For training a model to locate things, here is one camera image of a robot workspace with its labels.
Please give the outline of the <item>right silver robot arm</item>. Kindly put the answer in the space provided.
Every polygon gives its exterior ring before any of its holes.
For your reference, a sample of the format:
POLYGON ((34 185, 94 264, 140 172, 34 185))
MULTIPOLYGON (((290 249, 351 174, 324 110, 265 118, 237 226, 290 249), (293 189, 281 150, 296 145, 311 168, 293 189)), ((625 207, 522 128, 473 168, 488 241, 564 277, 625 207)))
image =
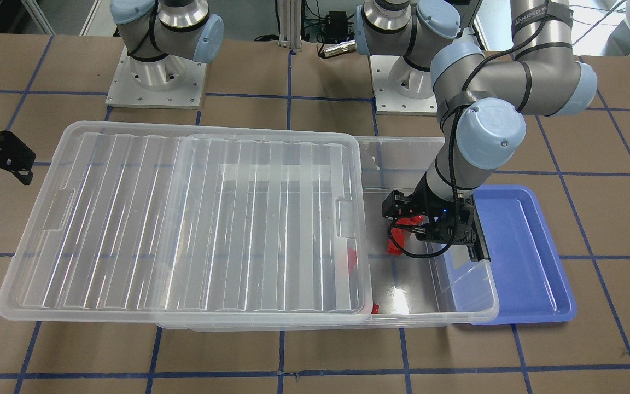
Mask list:
MULTIPOLYGON (((208 1, 110 1, 124 40, 105 104, 113 108, 200 109, 207 65, 218 55, 224 22, 208 1)), ((0 131, 0 168, 22 184, 37 155, 0 131)))

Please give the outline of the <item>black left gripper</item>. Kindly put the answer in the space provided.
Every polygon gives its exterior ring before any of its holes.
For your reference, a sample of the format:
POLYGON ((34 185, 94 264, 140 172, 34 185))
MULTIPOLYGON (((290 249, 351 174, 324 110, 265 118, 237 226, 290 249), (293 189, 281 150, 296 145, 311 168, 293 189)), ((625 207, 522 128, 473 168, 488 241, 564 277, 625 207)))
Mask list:
POLYGON ((395 222, 390 227, 388 238, 396 247, 403 248, 392 236, 392 229, 399 228, 409 230, 411 234, 415 234, 417 240, 423 242, 472 245, 474 240, 468 225, 469 210, 465 207, 465 200, 460 203, 460 211, 457 211, 455 204, 439 199, 433 194, 424 195, 420 190, 416 190, 410 195, 404 195, 399 190, 393 190, 382 203, 382 216, 395 222), (417 226, 396 224, 400 218, 413 216, 423 216, 422 224, 417 226))

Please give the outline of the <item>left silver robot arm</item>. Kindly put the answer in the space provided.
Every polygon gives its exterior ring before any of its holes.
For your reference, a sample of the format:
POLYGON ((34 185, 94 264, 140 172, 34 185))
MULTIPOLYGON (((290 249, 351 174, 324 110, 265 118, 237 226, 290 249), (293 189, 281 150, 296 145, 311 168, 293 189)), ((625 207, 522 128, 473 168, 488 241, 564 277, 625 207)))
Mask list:
POLYGON ((366 1, 355 12, 363 55, 397 55, 428 73, 445 144, 410 195, 382 205, 393 229, 433 244, 477 239, 473 194, 508 162, 527 133, 525 115, 574 115, 597 92, 597 74, 574 59, 567 1, 512 1, 510 49, 487 56, 460 39, 462 18, 445 1, 366 1))

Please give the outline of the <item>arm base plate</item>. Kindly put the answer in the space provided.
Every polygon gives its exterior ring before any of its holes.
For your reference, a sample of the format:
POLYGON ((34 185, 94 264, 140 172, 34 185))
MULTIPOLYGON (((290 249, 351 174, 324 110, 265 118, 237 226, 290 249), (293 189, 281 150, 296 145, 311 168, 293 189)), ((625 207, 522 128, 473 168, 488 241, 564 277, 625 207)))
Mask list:
POLYGON ((105 103, 113 108, 200 109, 207 71, 205 63, 173 55, 140 62, 123 48, 105 103))
POLYGON ((410 61, 410 53, 402 55, 372 55, 369 57, 375 110, 383 115, 442 115, 458 107, 462 83, 452 87, 458 78, 452 66, 462 57, 442 53, 441 72, 423 71, 410 61))

